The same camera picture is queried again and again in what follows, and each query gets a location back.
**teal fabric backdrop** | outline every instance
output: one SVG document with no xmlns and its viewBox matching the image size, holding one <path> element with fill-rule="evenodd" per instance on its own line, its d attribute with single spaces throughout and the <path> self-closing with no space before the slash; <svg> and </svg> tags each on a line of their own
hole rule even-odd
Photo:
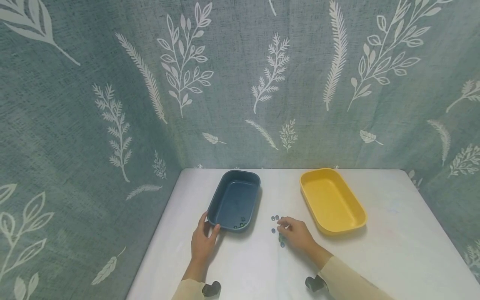
<svg viewBox="0 0 480 300">
<path fill-rule="evenodd" d="M 192 167 L 404 169 L 480 280 L 479 15 L 0 0 L 0 298 L 124 299 Z"/>
</svg>

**table surface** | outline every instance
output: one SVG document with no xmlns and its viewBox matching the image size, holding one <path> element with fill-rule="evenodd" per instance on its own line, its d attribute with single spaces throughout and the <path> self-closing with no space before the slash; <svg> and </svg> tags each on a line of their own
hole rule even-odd
<svg viewBox="0 0 480 300">
<path fill-rule="evenodd" d="M 170 299 L 190 260 L 190 241 L 227 169 L 185 169 L 173 190 L 127 299 Z M 314 239 L 397 300 L 480 299 L 480 286 L 405 172 L 338 170 L 367 211 L 363 228 L 322 235 L 300 193 L 306 169 L 246 169 L 262 191 L 244 233 L 221 232 L 207 274 L 220 299 L 332 299 L 310 292 L 318 270 L 288 245 L 281 248 L 272 216 L 305 221 Z"/>
</svg>

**feather print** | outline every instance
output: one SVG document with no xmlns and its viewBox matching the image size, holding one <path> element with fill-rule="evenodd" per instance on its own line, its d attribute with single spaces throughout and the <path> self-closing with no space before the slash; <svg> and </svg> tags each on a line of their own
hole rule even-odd
<svg viewBox="0 0 480 300">
<path fill-rule="evenodd" d="M 127 54 L 132 58 L 133 62 L 140 70 L 140 73 L 144 76 L 145 85 L 147 86 L 148 93 L 150 94 L 150 100 L 152 101 L 153 107 L 155 109 L 155 113 L 160 120 L 162 120 L 165 124 L 167 120 L 165 119 L 165 113 L 163 112 L 163 105 L 160 102 L 160 94 L 158 92 L 158 88 L 156 86 L 156 80 L 148 69 L 147 64 L 144 62 L 142 57 L 138 54 L 132 44 L 121 34 L 115 34 L 120 41 L 122 47 L 127 50 Z"/>
<path fill-rule="evenodd" d="M 427 121 L 430 125 L 432 125 L 435 130 L 440 134 L 440 139 L 442 140 L 442 166 L 445 164 L 447 159 L 448 151 L 450 150 L 450 134 L 448 133 L 447 129 L 444 125 L 442 125 L 439 121 L 435 120 L 428 120 Z"/>
<path fill-rule="evenodd" d="M 333 41 L 335 55 L 332 60 L 332 67 L 328 74 L 327 84 L 324 90 L 324 102 L 329 109 L 330 101 L 335 94 L 336 85 L 340 80 L 340 75 L 345 65 L 347 56 L 347 31 L 343 22 L 343 15 L 340 6 L 333 0 L 330 0 L 330 16 L 332 17 Z"/>
<path fill-rule="evenodd" d="M 276 147 L 274 141 L 272 140 L 272 137 L 268 134 L 267 130 L 265 130 L 265 128 L 263 128 L 262 126 L 258 125 L 257 123 L 255 123 L 254 121 L 252 120 L 245 120 L 245 122 L 249 123 L 250 125 L 252 125 L 253 127 L 255 127 L 258 131 L 260 131 L 260 133 L 264 136 L 265 140 L 267 141 L 267 143 L 272 147 L 272 148 L 275 148 L 276 150 L 278 150 L 278 148 Z"/>
</svg>

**black object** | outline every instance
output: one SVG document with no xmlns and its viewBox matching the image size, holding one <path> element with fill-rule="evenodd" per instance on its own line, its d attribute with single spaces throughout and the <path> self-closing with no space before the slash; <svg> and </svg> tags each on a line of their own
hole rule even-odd
<svg viewBox="0 0 480 300">
<path fill-rule="evenodd" d="M 316 292 L 316 291 L 322 289 L 323 287 L 325 287 L 327 284 L 325 283 L 325 281 L 320 276 L 317 275 L 315 277 L 315 279 L 313 279 L 311 277 L 307 277 L 307 279 L 305 279 L 305 285 L 312 292 Z"/>
<path fill-rule="evenodd" d="M 218 281 L 214 281 L 212 285 L 205 284 L 204 288 L 202 289 L 202 294 L 204 297 L 213 297 L 220 294 L 220 290 L 222 286 Z"/>
</svg>

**right hand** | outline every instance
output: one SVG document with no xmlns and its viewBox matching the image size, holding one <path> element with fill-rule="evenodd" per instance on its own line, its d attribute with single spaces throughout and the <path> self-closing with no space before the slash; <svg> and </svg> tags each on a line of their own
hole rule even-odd
<svg viewBox="0 0 480 300">
<path fill-rule="evenodd" d="M 286 216 L 279 219 L 277 224 L 280 225 L 277 227 L 278 232 L 283 234 L 294 248 L 307 253 L 318 246 L 305 222 Z"/>
</svg>

